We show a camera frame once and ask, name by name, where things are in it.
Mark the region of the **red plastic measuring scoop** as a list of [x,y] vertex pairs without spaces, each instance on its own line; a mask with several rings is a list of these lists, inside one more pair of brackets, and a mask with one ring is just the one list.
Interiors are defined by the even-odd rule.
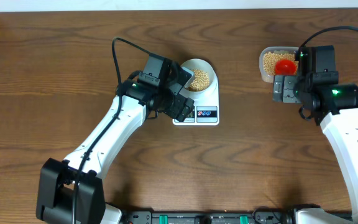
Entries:
[[279,60],[274,67],[276,75],[294,75],[297,71],[297,67],[294,61],[289,59]]

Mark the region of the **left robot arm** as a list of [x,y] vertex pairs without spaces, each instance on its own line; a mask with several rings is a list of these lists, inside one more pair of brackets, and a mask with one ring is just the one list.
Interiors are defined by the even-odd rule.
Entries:
[[194,79],[178,63],[148,61],[120,82],[112,105],[92,133],[64,160],[40,170],[35,215],[46,223],[119,223],[120,209],[106,203],[103,180],[132,133],[151,111],[183,121],[194,101],[181,90]]

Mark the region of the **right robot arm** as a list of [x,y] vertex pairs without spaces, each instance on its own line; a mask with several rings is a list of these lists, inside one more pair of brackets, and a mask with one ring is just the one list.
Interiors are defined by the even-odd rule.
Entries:
[[346,183],[351,223],[358,223],[358,87],[339,84],[338,72],[275,75],[273,98],[299,104],[300,116],[321,128]]

